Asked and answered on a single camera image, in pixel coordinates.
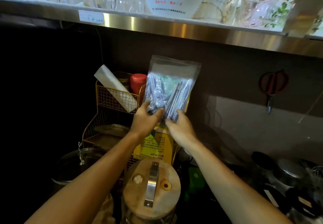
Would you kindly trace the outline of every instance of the forearm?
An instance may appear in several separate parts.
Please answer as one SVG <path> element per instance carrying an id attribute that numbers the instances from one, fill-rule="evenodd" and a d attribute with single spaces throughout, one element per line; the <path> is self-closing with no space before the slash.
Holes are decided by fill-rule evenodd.
<path id="1" fill-rule="evenodd" d="M 275 206 L 237 177 L 202 143 L 187 148 L 196 160 L 213 194 L 233 224 L 291 222 Z"/>
<path id="2" fill-rule="evenodd" d="M 93 166 L 51 197 L 26 223 L 91 223 L 140 140 L 136 134 L 128 133 Z"/>

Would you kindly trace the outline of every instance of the hand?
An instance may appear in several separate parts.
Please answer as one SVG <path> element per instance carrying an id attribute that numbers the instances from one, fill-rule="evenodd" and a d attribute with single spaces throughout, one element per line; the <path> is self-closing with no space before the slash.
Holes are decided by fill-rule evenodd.
<path id="1" fill-rule="evenodd" d="M 155 112 L 155 114 L 149 115 L 147 113 L 147 107 L 149 104 L 150 101 L 146 101 L 141 105 L 141 107 L 138 108 L 133 117 L 132 125 L 129 131 L 139 136 L 140 143 L 155 128 L 165 111 L 164 108 L 160 108 L 157 112 Z"/>
<path id="2" fill-rule="evenodd" d="M 192 143 L 196 143 L 198 139 L 196 138 L 192 124 L 185 113 L 180 109 L 177 109 L 177 113 L 177 123 L 166 119 L 166 125 L 174 140 L 184 149 L 189 151 Z"/>

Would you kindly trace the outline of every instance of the yellow package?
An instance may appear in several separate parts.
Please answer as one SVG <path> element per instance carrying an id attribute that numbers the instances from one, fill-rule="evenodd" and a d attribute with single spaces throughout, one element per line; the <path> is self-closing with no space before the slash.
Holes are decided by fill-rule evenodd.
<path id="1" fill-rule="evenodd" d="M 152 131 L 150 135 L 135 148 L 133 154 L 143 157 L 159 158 L 171 165 L 173 146 L 174 139 L 171 135 Z"/>

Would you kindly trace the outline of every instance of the wooden lid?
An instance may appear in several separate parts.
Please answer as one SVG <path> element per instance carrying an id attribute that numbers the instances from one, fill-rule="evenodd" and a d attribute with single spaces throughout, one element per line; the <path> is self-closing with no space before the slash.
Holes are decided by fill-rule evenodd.
<path id="1" fill-rule="evenodd" d="M 144 202 L 152 162 L 159 163 L 159 177 L 153 207 L 150 208 L 144 206 Z M 127 171 L 124 180 L 125 203 L 131 212 L 143 219 L 155 220 L 166 216 L 175 208 L 180 197 L 180 179 L 175 169 L 161 159 L 145 158 L 135 163 Z"/>

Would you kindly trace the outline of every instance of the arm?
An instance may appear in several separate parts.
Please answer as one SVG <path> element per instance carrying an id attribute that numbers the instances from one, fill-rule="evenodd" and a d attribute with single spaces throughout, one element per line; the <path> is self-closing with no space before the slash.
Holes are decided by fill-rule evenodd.
<path id="1" fill-rule="evenodd" d="M 291 224 L 288 218 L 237 177 L 197 138 L 184 112 L 166 124 L 175 141 L 196 160 L 212 193 L 233 224 Z"/>
<path id="2" fill-rule="evenodd" d="M 27 224 L 92 223 L 135 147 L 153 130 L 162 109 L 149 116 L 145 102 L 136 112 L 129 133 L 99 161 L 43 204 Z"/>

